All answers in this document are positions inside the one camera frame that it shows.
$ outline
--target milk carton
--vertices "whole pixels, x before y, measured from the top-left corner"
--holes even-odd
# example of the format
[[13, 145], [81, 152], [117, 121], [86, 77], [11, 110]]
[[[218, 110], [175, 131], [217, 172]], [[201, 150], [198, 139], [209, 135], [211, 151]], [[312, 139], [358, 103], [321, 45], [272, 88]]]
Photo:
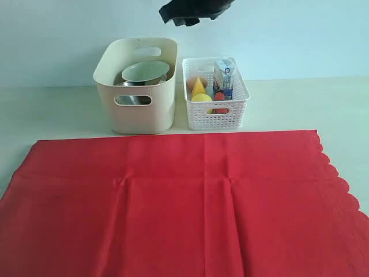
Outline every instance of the milk carton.
[[224, 94], [225, 100], [232, 100], [235, 82], [235, 64], [230, 59], [219, 59], [214, 64], [213, 93]]

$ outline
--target white storage bin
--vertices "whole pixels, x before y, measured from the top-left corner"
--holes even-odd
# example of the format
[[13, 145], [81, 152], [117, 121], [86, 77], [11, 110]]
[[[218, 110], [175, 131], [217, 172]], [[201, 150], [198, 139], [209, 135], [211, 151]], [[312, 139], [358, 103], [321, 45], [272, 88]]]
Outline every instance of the white storage bin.
[[[93, 79], [114, 131], [153, 134], [172, 126], [177, 55], [177, 43], [165, 38], [121, 39], [108, 46]], [[163, 61], [169, 64], [167, 81], [158, 85], [116, 86], [123, 82], [122, 70], [143, 61]], [[122, 96], [147, 96], [151, 102], [144, 105], [119, 105], [116, 98]]]
[[[206, 93], [213, 97], [214, 63], [221, 58], [189, 58], [184, 59], [183, 82], [184, 98], [187, 102], [187, 116], [191, 130], [231, 130], [242, 125], [246, 102], [249, 100], [246, 85], [236, 66], [233, 99], [229, 101], [192, 102], [191, 92], [188, 91], [186, 80], [193, 76], [200, 76], [208, 81]], [[227, 114], [208, 114], [213, 108], [227, 108]]]

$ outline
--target white table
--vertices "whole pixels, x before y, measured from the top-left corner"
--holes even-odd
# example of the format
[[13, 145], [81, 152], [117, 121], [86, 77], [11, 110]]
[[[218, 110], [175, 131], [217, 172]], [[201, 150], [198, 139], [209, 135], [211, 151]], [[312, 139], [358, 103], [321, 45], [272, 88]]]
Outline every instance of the white table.
[[[241, 131], [318, 129], [350, 192], [369, 214], [369, 77], [246, 82], [251, 94]], [[178, 85], [166, 133], [194, 133]], [[95, 87], [0, 89], [0, 196], [37, 140], [110, 137]]]

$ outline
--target white wall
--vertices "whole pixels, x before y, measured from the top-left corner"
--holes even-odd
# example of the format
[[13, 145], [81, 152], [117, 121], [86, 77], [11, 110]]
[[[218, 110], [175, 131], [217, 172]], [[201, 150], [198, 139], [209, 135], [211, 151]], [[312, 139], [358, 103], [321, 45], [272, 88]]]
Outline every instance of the white wall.
[[93, 84], [107, 45], [166, 36], [180, 56], [232, 55], [246, 79], [369, 75], [368, 0], [236, 0], [216, 21], [164, 25], [166, 0], [2, 0], [0, 86]]

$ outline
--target black object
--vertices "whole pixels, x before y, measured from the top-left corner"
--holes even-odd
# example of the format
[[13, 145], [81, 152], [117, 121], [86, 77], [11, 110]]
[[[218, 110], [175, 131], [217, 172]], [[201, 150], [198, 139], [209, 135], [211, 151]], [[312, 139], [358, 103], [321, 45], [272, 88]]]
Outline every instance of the black object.
[[172, 0], [159, 13], [165, 23], [173, 20], [176, 26], [193, 26], [199, 18], [216, 19], [234, 0]]

